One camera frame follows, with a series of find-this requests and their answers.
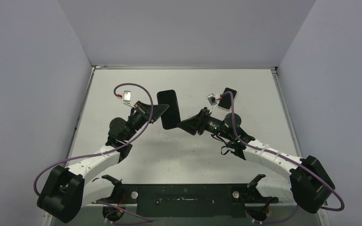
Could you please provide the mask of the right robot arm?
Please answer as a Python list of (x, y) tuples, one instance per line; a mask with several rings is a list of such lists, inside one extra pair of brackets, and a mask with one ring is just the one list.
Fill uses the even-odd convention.
[(247, 195), (254, 202), (264, 197), (277, 197), (292, 200), (303, 210), (316, 213), (335, 190), (335, 185), (321, 162), (308, 156), (301, 158), (270, 148), (248, 135), (241, 127), (241, 118), (236, 113), (227, 114), (223, 120), (211, 116), (209, 109), (200, 112), (177, 124), (178, 128), (191, 135), (202, 135), (205, 131), (215, 138), (226, 139), (226, 148), (233, 155), (256, 162), (284, 177), (284, 184), (259, 180), (248, 188)]

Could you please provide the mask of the black phone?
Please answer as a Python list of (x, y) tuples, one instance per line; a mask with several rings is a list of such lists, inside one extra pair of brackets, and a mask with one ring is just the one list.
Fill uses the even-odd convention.
[(181, 122), (181, 117), (176, 92), (173, 89), (159, 91), (156, 97), (160, 105), (169, 105), (168, 109), (161, 116), (163, 129), (177, 128), (178, 123)]

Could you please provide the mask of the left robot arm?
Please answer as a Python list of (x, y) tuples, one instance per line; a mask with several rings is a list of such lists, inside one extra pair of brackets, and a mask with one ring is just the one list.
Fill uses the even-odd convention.
[(114, 203), (121, 199), (121, 182), (109, 175), (101, 175), (107, 168), (123, 161), (132, 149), (130, 141), (138, 130), (156, 122), (169, 108), (168, 104), (148, 105), (137, 101), (128, 119), (114, 118), (109, 124), (108, 139), (96, 153), (77, 163), (50, 171), (39, 194), (37, 206), (63, 223), (75, 218), (80, 209), (90, 203), (107, 199)]

